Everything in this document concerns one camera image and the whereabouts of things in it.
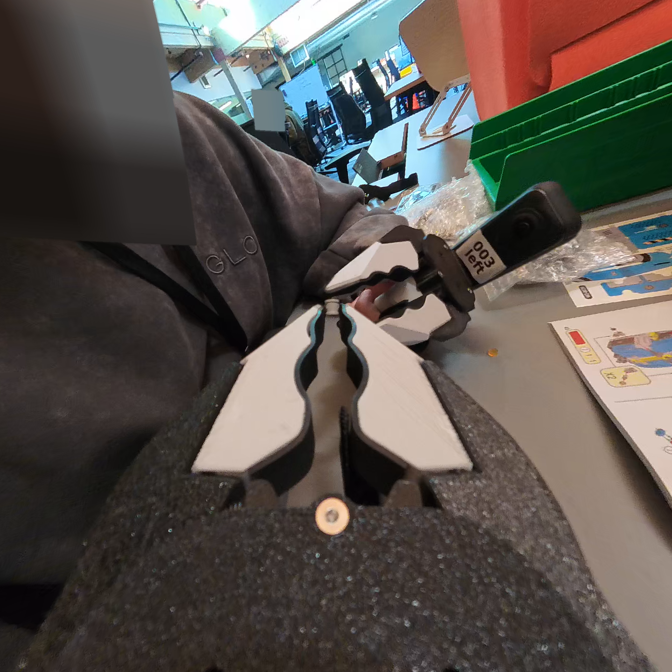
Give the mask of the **black office chair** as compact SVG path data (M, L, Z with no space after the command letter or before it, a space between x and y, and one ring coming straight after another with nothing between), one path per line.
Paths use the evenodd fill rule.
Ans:
M306 102L306 111L307 124L304 130L315 155L315 165L318 165L326 159L329 150L339 144L339 127L331 104L320 107L317 100L311 99Z
M370 130L365 113L358 107L355 99L346 92L340 82L332 90L332 106L337 114L343 137L348 144L370 140Z
M384 92L372 74L371 68L365 58L353 68L352 73L370 105L370 115L374 131L378 132L392 125L390 102L385 100Z

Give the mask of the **orange storage bin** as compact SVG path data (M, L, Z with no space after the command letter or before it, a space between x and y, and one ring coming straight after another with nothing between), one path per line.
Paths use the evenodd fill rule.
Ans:
M458 1L481 120L671 39L670 1Z

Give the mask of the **green storage bin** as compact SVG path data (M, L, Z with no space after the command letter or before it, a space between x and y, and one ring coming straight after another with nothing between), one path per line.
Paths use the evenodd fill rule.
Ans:
M556 181L584 212L671 187L671 41L478 122L469 160L501 209Z

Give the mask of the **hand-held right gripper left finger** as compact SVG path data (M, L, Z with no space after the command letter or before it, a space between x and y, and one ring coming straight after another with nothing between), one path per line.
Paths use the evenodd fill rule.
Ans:
M298 484L315 455L307 390L320 346L314 306L245 357L191 472L265 481L279 496Z

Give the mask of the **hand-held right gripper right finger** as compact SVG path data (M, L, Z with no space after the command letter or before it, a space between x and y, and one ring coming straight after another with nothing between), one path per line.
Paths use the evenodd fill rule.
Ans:
M431 478L472 472L422 358L349 306L341 307L341 340L355 387L341 424L347 496L388 499L408 482L424 499Z

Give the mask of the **whiteboard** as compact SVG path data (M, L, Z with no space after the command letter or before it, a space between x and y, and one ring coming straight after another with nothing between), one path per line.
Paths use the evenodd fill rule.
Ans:
M299 72L289 82L277 87L287 104L303 119L307 119L307 103L316 101L319 109L330 105L327 89L317 64Z

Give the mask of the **grey desk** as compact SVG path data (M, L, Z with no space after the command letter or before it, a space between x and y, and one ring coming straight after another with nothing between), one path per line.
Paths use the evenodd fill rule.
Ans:
M671 509L585 387L549 323L577 308L560 283L476 295L459 337L432 341L439 365L533 461L607 601L659 671L671 670ZM498 348L498 357L488 357Z

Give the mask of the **blue sticker sheet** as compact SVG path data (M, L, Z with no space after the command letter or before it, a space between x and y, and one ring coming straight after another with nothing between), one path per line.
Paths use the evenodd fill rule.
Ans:
M594 232L625 246L632 258L566 282L564 287L576 307L671 297L670 210L599 226Z

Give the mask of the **clear bubble wrap bag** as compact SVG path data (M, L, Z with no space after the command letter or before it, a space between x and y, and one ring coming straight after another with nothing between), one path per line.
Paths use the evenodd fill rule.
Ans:
M492 209L482 180L467 163L464 177L405 191L395 213L416 229L455 243L482 224ZM577 281L591 272L634 262L634 252L624 243L602 231L582 229L574 240L486 286L485 294L494 300L516 284Z

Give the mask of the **person's left hand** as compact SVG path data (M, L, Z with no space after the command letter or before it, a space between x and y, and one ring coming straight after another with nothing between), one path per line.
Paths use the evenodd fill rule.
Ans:
M374 286L366 287L349 304L349 307L364 315L371 322L376 323L380 318L380 311L376 307L375 301L379 296L391 290L394 285L394 281L383 281Z

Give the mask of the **black curved stand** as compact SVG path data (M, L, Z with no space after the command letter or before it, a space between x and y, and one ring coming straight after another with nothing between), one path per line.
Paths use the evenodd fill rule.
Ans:
M380 200L385 202L395 194L398 194L407 189L414 189L419 184L417 173L412 173L408 177L405 177L401 180L396 180L395 182L390 183L389 185L380 186L372 184L363 184L359 187L365 195L365 202L368 203L370 200Z

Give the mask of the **white instruction booklet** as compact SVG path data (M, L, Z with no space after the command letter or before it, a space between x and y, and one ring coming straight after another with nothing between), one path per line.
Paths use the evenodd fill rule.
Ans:
M549 327L671 505L671 302Z

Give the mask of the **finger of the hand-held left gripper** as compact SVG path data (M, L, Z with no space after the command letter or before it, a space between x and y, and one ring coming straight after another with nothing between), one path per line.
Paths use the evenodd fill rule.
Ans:
M435 294L388 291L375 300L378 327L406 346L427 342L451 321L449 306Z
M385 280L404 280L419 270L419 254L409 240L376 242L340 269L324 287L327 296L345 296Z

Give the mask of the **wooden laptop stand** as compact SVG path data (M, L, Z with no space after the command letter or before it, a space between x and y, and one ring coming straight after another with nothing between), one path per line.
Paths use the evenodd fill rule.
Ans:
M475 123L462 113L472 85L458 1L422 1L401 20L399 35L418 72L439 94L419 127L417 148L470 130Z

